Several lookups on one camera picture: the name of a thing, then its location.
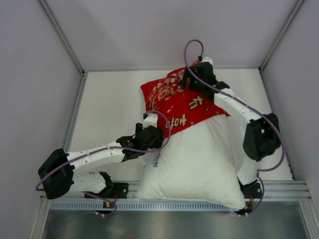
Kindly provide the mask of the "red printed pillowcase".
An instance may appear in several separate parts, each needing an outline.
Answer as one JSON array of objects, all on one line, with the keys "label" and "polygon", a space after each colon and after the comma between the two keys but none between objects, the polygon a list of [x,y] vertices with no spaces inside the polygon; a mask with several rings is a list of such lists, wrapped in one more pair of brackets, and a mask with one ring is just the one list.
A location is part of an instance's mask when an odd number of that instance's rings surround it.
[{"label": "red printed pillowcase", "polygon": [[215,116],[229,114],[214,103],[205,99],[203,93],[185,90],[180,86],[185,69],[173,70],[162,79],[141,85],[147,111],[163,113],[169,122],[160,116],[158,127],[163,128],[164,138],[187,129]]}]

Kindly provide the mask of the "white pillow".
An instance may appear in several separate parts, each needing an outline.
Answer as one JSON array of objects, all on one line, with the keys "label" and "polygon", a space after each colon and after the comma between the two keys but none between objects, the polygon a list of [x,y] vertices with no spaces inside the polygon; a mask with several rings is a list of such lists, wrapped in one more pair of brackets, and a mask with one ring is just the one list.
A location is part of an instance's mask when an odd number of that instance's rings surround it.
[{"label": "white pillow", "polygon": [[245,200],[228,141],[227,119],[214,116],[172,135],[165,148],[147,161],[137,197],[242,209]]}]

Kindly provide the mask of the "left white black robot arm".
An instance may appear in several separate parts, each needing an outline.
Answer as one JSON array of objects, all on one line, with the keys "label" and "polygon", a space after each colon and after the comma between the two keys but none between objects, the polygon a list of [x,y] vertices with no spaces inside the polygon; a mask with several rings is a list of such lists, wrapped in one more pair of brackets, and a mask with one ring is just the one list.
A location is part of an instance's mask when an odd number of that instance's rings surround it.
[{"label": "left white black robot arm", "polygon": [[101,166],[137,159],[162,147],[163,128],[136,124],[135,134],[122,136],[102,147],[86,151],[53,151],[40,166],[38,175],[46,197],[60,198],[69,192],[87,192],[91,197],[107,197],[114,184]]}]

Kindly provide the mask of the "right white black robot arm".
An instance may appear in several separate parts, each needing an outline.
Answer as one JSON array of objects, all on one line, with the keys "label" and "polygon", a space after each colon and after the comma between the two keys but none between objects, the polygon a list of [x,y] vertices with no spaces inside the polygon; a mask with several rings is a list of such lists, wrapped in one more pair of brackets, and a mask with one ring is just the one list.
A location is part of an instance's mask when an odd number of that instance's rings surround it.
[{"label": "right white black robot arm", "polygon": [[217,81],[210,62],[186,67],[181,87],[202,93],[230,115],[229,142],[235,159],[241,189],[247,191],[257,180],[262,160],[281,147],[278,118],[274,113],[256,113],[248,105],[239,103],[237,96],[225,82]]}]

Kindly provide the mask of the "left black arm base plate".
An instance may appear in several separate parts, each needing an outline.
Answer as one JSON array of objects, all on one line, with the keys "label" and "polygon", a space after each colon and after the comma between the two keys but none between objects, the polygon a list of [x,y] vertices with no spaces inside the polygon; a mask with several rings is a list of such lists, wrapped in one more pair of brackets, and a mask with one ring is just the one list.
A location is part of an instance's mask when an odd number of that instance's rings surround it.
[{"label": "left black arm base plate", "polygon": [[90,194],[106,199],[126,199],[128,188],[128,183],[114,183],[113,186],[107,186],[100,193],[90,192]]}]

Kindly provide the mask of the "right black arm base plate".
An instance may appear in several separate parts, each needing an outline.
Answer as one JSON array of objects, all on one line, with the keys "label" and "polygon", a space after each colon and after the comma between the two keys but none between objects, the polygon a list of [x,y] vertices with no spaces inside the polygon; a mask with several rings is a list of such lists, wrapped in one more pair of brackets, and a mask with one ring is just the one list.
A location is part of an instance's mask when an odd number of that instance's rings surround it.
[{"label": "right black arm base plate", "polygon": [[255,180],[250,184],[243,185],[239,182],[241,192],[245,199],[260,199],[262,196],[262,189],[260,183]]}]

